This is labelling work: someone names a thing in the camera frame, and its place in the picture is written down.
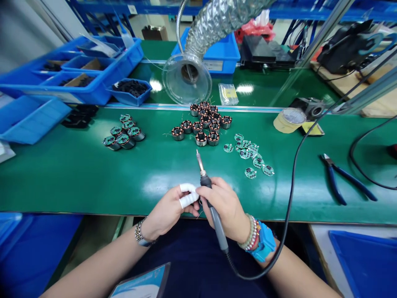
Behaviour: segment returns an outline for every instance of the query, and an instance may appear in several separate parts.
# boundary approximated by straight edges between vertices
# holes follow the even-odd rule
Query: dark clothing
[[[232,259],[244,276],[261,271],[254,258],[228,239]],[[276,298],[266,277],[237,277],[219,248],[215,231],[205,220],[180,219],[161,236],[128,274],[128,278],[171,262],[164,298]]]

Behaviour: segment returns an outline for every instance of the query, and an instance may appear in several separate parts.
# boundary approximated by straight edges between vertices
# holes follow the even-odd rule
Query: soldering iron handle
[[[208,176],[202,176],[200,178],[200,185],[201,186],[206,186],[208,188],[212,188],[212,182],[211,179]],[[207,205],[209,208],[212,207],[211,203],[207,200]]]
[[[200,185],[212,188],[211,179],[208,176],[202,176],[200,178]],[[229,251],[229,245],[227,244],[225,232],[223,230],[222,222],[220,221],[220,216],[218,211],[213,205],[207,200],[207,205],[210,208],[212,222],[214,223],[214,228],[216,232],[216,237],[218,238],[220,249],[227,253]]]

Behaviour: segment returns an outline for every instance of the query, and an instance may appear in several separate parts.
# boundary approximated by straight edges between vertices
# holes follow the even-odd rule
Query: worker
[[[136,233],[134,226],[61,278],[41,297],[109,297],[120,281],[168,262],[171,265],[163,292],[164,298],[340,297],[285,246],[265,277],[255,281],[239,278],[219,248],[215,232],[211,228],[213,223],[206,200],[219,213],[228,237],[231,257],[242,275],[258,274],[270,262],[274,252],[266,256],[264,262],[259,262],[237,245],[246,242],[252,234],[252,217],[244,213],[236,193],[223,179],[211,178],[211,181],[212,189],[202,186],[196,190],[201,196],[209,224],[204,220],[179,220],[183,212],[198,217],[199,204],[195,202],[181,209],[179,199],[186,193],[182,193],[179,186],[176,186],[164,195],[141,223],[140,233],[144,240],[148,243],[156,241],[151,247],[139,244],[136,237],[139,231]]]

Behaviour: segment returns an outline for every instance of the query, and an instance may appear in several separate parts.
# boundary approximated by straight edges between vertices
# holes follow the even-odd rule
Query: blue-handled pliers
[[[336,166],[332,159],[326,154],[321,155],[321,157],[324,159],[326,165],[328,166],[328,175],[330,178],[330,183],[331,183],[331,188],[332,191],[334,192],[337,200],[339,203],[342,205],[347,205],[346,201],[342,197],[338,186],[336,185],[336,180],[335,180],[335,175],[334,175],[334,170],[337,171],[339,174],[341,174],[343,177],[345,177],[348,181],[350,181],[353,185],[355,185],[360,191],[362,191],[371,201],[377,201],[378,199],[374,196],[373,193],[369,191],[367,187],[365,187],[364,184],[362,184],[360,181],[358,181],[356,178],[354,178],[352,175],[347,173],[346,171],[342,170],[340,167]]]

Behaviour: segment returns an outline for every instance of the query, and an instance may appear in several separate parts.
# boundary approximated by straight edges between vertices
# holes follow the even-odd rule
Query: hand
[[[214,177],[211,178],[211,181],[212,189],[206,186],[196,189],[196,192],[201,196],[208,222],[211,227],[214,227],[206,199],[218,211],[226,236],[239,243],[244,243],[249,237],[251,224],[244,213],[237,194],[222,178]]]
[[[149,241],[156,240],[160,235],[167,233],[178,222],[183,212],[188,212],[198,217],[199,213],[197,211],[200,209],[198,201],[185,209],[181,208],[179,199],[188,194],[188,192],[182,193],[179,185],[167,191],[142,223],[142,236]]]

